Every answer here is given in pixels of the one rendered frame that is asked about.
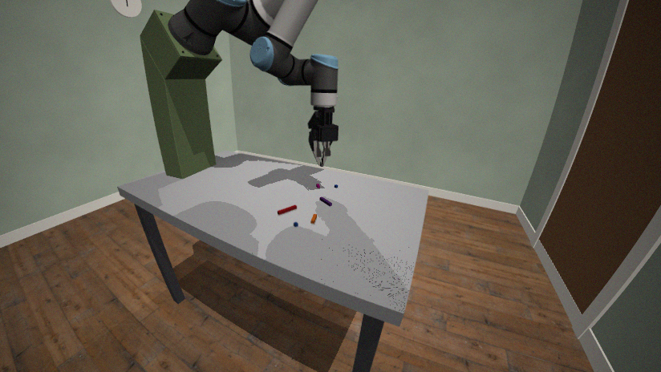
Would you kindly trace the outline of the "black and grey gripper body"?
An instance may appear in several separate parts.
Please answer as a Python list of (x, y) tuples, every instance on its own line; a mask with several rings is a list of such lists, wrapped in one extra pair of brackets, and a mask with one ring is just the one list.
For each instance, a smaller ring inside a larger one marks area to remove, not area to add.
[[(328, 108), (328, 109), (325, 109)], [(333, 108), (333, 109), (332, 109)], [(318, 111), (318, 120), (313, 123), (311, 126), (311, 131), (314, 137), (316, 137), (318, 142), (330, 142), (337, 141), (339, 136), (339, 126), (332, 124), (333, 112), (335, 112), (334, 107), (315, 107), (314, 110)], [(322, 111), (322, 122), (321, 122), (321, 111)], [(328, 113), (327, 113), (328, 112)], [(326, 118), (325, 118), (326, 114)], [(317, 138), (317, 129), (319, 137)]]

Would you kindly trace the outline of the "red rod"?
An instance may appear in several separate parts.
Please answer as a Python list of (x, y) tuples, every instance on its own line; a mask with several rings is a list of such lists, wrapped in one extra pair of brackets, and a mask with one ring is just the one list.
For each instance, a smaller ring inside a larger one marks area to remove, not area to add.
[(294, 210), (294, 209), (296, 209), (296, 208), (297, 208), (296, 205), (290, 206), (290, 207), (288, 207), (288, 208), (284, 208), (284, 209), (278, 211), (278, 215), (281, 215), (281, 214), (283, 214), (283, 213), (285, 213), (285, 212), (292, 211), (292, 210)]

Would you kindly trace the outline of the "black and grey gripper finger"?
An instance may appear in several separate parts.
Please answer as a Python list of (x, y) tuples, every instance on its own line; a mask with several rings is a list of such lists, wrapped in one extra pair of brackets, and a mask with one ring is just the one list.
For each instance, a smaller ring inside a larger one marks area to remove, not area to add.
[(322, 163), (325, 164), (326, 159), (328, 156), (331, 156), (331, 150), (328, 148), (328, 143), (329, 147), (331, 146), (333, 141), (330, 142), (322, 142), (323, 145), (323, 151), (322, 151)]
[(313, 136), (312, 131), (309, 131), (309, 144), (311, 147), (312, 152), (314, 153), (314, 157), (320, 166), (320, 159), (319, 157), (322, 157), (322, 151), (320, 148), (320, 142), (317, 141), (317, 139)]

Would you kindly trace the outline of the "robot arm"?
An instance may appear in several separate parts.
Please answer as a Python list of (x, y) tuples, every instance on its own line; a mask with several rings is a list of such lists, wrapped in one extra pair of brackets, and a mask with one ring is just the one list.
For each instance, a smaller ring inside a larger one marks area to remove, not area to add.
[(189, 0), (169, 19), (168, 28), (180, 45), (198, 55), (208, 55), (224, 30), (252, 46), (255, 67), (284, 85), (310, 86), (311, 105), (333, 107), (338, 98), (338, 59), (297, 59), (290, 54), (317, 1)]

